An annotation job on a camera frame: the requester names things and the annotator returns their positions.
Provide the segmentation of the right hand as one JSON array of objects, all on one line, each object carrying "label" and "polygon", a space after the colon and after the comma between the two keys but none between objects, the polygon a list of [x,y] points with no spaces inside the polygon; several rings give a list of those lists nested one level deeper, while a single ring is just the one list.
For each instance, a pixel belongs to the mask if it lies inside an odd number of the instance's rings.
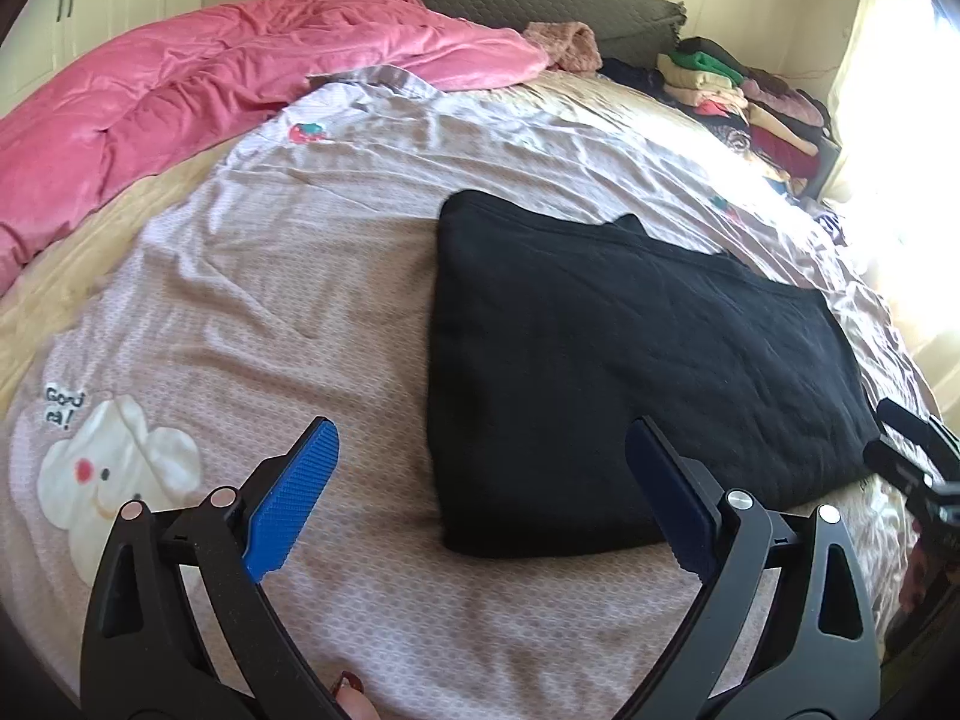
[{"label": "right hand", "polygon": [[907,572],[903,575],[896,621],[900,624],[928,621],[949,598],[951,589],[947,564],[939,557],[931,556],[926,550],[926,538],[918,535],[908,557]]}]

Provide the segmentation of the left hand red nails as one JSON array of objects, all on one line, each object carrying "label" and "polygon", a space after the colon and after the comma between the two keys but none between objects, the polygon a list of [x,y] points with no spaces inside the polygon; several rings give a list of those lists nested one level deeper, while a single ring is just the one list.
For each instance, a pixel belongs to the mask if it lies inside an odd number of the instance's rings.
[{"label": "left hand red nails", "polygon": [[335,702],[352,720],[381,720],[361,679],[351,671],[342,671],[332,688]]}]

